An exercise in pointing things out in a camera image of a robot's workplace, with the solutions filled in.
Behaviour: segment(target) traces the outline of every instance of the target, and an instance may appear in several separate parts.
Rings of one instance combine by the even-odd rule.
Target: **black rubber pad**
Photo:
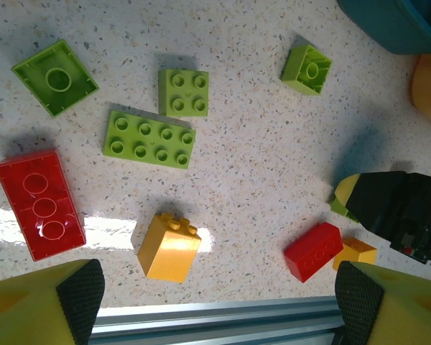
[[[101,263],[96,259],[89,261],[56,288],[76,345],[88,344],[104,288]]]
[[[366,345],[383,300],[383,288],[349,261],[343,261],[335,279],[335,295],[349,343]]]

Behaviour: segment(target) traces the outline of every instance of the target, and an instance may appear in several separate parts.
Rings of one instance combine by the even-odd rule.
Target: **green brick with round hole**
[[[311,45],[294,48],[287,59],[281,81],[308,96],[318,96],[324,87],[332,60]]]
[[[165,116],[207,116],[209,73],[199,70],[158,72],[159,114]]]
[[[193,129],[112,111],[105,156],[187,169],[196,132]]]
[[[64,40],[11,70],[53,117],[99,89]]]

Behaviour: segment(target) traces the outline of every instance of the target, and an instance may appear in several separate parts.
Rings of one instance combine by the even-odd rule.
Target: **table surface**
[[[11,66],[58,39],[100,90],[52,119]],[[279,79],[307,41],[333,60],[321,96]],[[56,147],[88,240],[33,262],[0,186],[0,280],[98,258],[103,307],[332,295],[331,263],[302,284],[282,254],[324,220],[378,248],[379,265],[431,279],[327,204],[353,173],[431,175],[431,123],[409,101],[415,60],[379,47],[336,0],[0,1],[0,160]],[[209,116],[181,119],[197,131],[189,169],[103,156],[110,110],[157,113],[162,68],[210,73]],[[136,257],[162,211],[203,238],[181,285],[148,280]]]

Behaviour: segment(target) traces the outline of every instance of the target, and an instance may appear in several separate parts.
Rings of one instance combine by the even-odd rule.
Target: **red lego brick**
[[[284,255],[292,275],[301,282],[306,282],[342,250],[343,243],[338,227],[323,223],[288,246]]]
[[[86,243],[55,149],[2,160],[0,182],[34,261]]]

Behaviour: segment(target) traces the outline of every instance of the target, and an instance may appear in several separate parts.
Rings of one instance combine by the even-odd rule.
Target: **speckled countertop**
[[[52,119],[10,68],[61,38],[100,91]],[[279,80],[306,40],[334,61],[320,97]],[[0,160],[58,148],[88,239],[33,262],[0,186],[0,279],[95,257],[103,307],[331,295],[330,264],[302,284],[282,255],[322,220],[379,248],[381,266],[431,279],[431,267],[326,203],[352,173],[431,175],[431,124],[409,102],[414,63],[379,47],[335,0],[0,1]],[[183,119],[198,133],[190,168],[104,157],[108,112],[157,113],[161,68],[210,73],[209,117]],[[203,238],[181,285],[147,280],[135,255],[160,211],[189,218]]]

